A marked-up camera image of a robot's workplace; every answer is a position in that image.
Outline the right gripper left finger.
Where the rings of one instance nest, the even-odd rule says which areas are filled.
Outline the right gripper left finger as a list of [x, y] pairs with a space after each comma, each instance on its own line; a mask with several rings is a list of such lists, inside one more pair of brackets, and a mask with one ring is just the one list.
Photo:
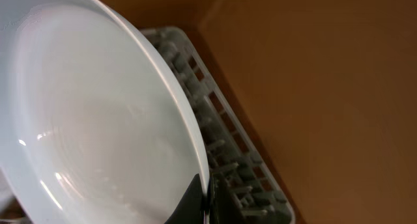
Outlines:
[[165, 224], [203, 224], [203, 190], [196, 174]]

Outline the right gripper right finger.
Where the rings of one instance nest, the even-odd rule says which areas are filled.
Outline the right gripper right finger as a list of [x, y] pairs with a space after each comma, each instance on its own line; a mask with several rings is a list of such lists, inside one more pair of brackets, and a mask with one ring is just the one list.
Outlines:
[[208, 203], [210, 224], [245, 224], [244, 219], [222, 175], [210, 174]]

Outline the large light blue plate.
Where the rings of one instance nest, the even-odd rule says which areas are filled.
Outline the large light blue plate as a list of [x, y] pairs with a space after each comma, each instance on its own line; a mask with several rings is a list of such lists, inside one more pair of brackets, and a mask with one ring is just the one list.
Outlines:
[[33, 223], [165, 223], [209, 184], [179, 82], [99, 0], [1, 0], [1, 168]]

